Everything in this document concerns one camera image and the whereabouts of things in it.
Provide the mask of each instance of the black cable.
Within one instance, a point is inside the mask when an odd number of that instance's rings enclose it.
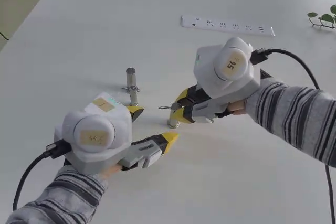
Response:
[[[17,203],[19,201],[19,197],[22,191],[22,187],[23,184],[25,183],[25,180],[28,176],[28,174],[30,173],[30,171],[34,168],[35,165],[37,165],[42,159],[47,158],[50,156],[50,152],[46,151],[43,152],[41,155],[39,155],[29,166],[28,168],[25,170],[25,172],[23,173],[19,185],[17,186],[16,189],[16,193],[15,193],[15,197],[14,197],[14,201],[13,201],[13,211],[15,211],[17,209]]]
[[[287,56],[293,58],[294,60],[296,60],[297,62],[299,62],[301,64],[301,66],[303,66],[303,68],[305,69],[307,74],[309,75],[312,82],[314,83],[315,88],[320,89],[320,87],[319,87],[319,85],[318,85],[318,83],[315,79],[315,76],[313,75],[313,73],[311,72],[309,67],[306,65],[306,63],[303,60],[301,60],[298,56],[296,56],[295,54],[293,54],[291,52],[288,52],[286,50],[282,50],[282,49],[267,49],[265,51],[262,51],[261,54],[270,55],[273,52],[277,52],[279,54],[287,55]],[[324,167],[325,167],[327,182],[328,182],[328,187],[329,187],[329,202],[330,202],[331,223],[335,224],[334,196],[333,196],[333,189],[332,189],[332,183],[331,183],[331,177],[330,177],[330,170],[329,170],[328,165],[325,164]]]
[[[52,159],[58,158],[64,154],[71,152],[71,144],[66,142],[64,139],[60,139],[52,144],[47,146],[47,150],[39,155],[25,170],[23,173],[19,185],[17,186],[14,201],[13,201],[13,211],[17,209],[17,203],[19,201],[19,197],[22,191],[23,184],[28,176],[28,174],[32,171],[32,169],[44,158],[51,157]]]
[[[2,32],[0,32],[0,34],[2,37],[4,37],[5,40],[9,41],[9,39]]]

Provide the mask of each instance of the round white cap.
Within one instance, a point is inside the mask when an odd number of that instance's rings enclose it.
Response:
[[[116,136],[113,124],[104,116],[90,115],[75,126],[73,138],[76,146],[89,153],[108,149]]]
[[[217,76],[226,81],[238,80],[244,75],[247,67],[247,56],[238,48],[224,48],[214,61]]]

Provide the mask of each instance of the black wire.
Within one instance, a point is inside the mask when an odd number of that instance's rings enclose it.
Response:
[[[315,76],[313,75],[311,70],[308,68],[306,63],[303,60],[301,60],[298,56],[296,56],[295,54],[292,54],[291,52],[288,52],[286,50],[282,50],[282,49],[268,49],[268,50],[265,51],[265,53],[268,54],[268,55],[273,53],[273,52],[277,52],[279,54],[287,55],[287,56],[293,58],[294,60],[296,60],[297,62],[299,62],[301,64],[301,66],[303,66],[303,68],[305,69],[307,74],[309,75],[312,82],[314,83],[315,88],[320,89],[320,87],[319,87],[319,85],[318,85],[318,83],[315,79]],[[324,167],[325,167],[327,182],[328,182],[328,187],[329,187],[329,202],[330,202],[331,223],[335,224],[334,196],[333,196],[333,190],[332,190],[330,171],[329,171],[329,166],[328,165],[324,165]]]
[[[0,34],[2,37],[4,37],[5,40],[9,41],[9,39],[2,32],[0,32]]]
[[[25,172],[23,173],[19,185],[17,186],[16,189],[16,193],[15,193],[15,197],[14,197],[14,201],[13,201],[13,211],[15,211],[17,209],[17,203],[19,201],[19,197],[22,191],[22,187],[23,184],[25,183],[25,180],[28,176],[28,174],[32,171],[32,169],[34,168],[35,165],[38,164],[38,162],[40,162],[42,159],[47,158],[50,155],[49,152],[43,152],[41,155],[39,155],[29,166],[28,168],[25,170]]]

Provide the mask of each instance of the striped shirt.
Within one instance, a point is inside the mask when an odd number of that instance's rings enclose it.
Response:
[[[336,167],[336,101],[321,91],[289,87],[261,72],[261,88],[245,110],[270,133]],[[14,211],[7,224],[85,224],[91,221],[107,182],[63,167],[42,195]]]

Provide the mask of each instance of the power strip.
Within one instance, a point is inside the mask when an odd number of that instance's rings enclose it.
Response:
[[[251,34],[275,37],[275,33],[271,26],[257,26],[250,23],[233,22],[227,20],[218,21],[194,16],[182,16],[181,26],[187,28],[222,31],[225,33]]]

